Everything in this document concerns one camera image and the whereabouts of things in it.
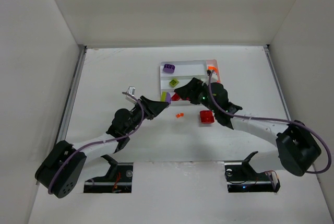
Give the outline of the lime green square lego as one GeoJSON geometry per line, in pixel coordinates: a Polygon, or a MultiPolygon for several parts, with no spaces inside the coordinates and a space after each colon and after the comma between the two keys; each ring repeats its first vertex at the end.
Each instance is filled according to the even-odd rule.
{"type": "Polygon", "coordinates": [[[174,87],[176,87],[179,83],[180,83],[180,82],[179,82],[177,79],[173,78],[173,79],[170,80],[170,82],[169,82],[169,86],[172,87],[172,88],[174,88],[174,87]]]}

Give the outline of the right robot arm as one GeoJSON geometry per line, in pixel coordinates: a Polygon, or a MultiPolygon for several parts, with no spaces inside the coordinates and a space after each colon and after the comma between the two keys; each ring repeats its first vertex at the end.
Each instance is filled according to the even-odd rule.
{"type": "Polygon", "coordinates": [[[174,92],[191,104],[201,104],[213,112],[217,122],[233,130],[246,132],[273,144],[279,169],[303,176],[320,156],[321,149],[305,126],[298,122],[258,120],[228,99],[221,83],[206,84],[193,78],[174,92]]]}

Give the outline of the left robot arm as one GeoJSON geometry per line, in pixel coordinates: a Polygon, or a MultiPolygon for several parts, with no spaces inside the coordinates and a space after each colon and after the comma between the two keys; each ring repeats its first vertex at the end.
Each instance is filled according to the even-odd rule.
{"type": "Polygon", "coordinates": [[[101,136],[76,144],[62,140],[53,147],[34,175],[49,194],[57,198],[67,196],[76,186],[86,162],[121,151],[144,120],[153,120],[170,105],[144,96],[131,98],[134,107],[117,110],[110,127],[101,136]]]}

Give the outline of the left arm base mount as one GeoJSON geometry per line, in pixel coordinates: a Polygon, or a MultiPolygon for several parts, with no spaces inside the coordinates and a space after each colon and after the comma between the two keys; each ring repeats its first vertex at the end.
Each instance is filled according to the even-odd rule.
{"type": "Polygon", "coordinates": [[[83,193],[131,193],[134,164],[119,163],[109,155],[101,156],[101,158],[108,163],[106,173],[101,176],[91,176],[86,180],[83,193]]]}

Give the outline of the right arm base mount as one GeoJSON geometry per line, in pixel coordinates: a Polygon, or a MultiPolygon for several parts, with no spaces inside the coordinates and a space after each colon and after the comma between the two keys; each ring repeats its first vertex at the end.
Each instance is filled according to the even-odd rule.
{"type": "Polygon", "coordinates": [[[257,173],[250,161],[258,152],[252,152],[245,159],[224,163],[224,176],[229,193],[277,193],[281,187],[279,177],[274,170],[257,173]]]}

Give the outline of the green and purple lego stack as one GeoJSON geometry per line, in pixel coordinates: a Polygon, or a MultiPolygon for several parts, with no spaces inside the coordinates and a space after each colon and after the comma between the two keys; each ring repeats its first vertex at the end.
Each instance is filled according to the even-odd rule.
{"type": "Polygon", "coordinates": [[[161,100],[162,102],[168,102],[169,104],[171,104],[171,95],[169,92],[165,92],[163,91],[161,94],[161,100]]]}

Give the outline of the purple round lego brick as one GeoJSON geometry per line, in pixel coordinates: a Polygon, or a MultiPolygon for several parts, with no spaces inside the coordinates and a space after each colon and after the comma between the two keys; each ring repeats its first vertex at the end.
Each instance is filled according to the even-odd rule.
{"type": "Polygon", "coordinates": [[[163,72],[164,73],[168,73],[168,74],[172,74],[175,72],[175,66],[173,64],[164,64],[164,67],[163,67],[163,72]]]}

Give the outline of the orange flower lego piece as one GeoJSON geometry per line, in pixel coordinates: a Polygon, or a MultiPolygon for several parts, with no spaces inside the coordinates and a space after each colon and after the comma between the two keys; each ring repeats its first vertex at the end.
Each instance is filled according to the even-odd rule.
{"type": "Polygon", "coordinates": [[[215,66],[207,66],[207,69],[213,71],[216,74],[218,74],[218,69],[215,66]]]}

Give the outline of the small red lego brick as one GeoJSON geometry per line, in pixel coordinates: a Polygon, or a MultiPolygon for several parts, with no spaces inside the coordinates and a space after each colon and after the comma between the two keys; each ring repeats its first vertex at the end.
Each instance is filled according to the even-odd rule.
{"type": "Polygon", "coordinates": [[[171,97],[171,101],[179,101],[180,99],[181,97],[176,93],[171,97]]]}

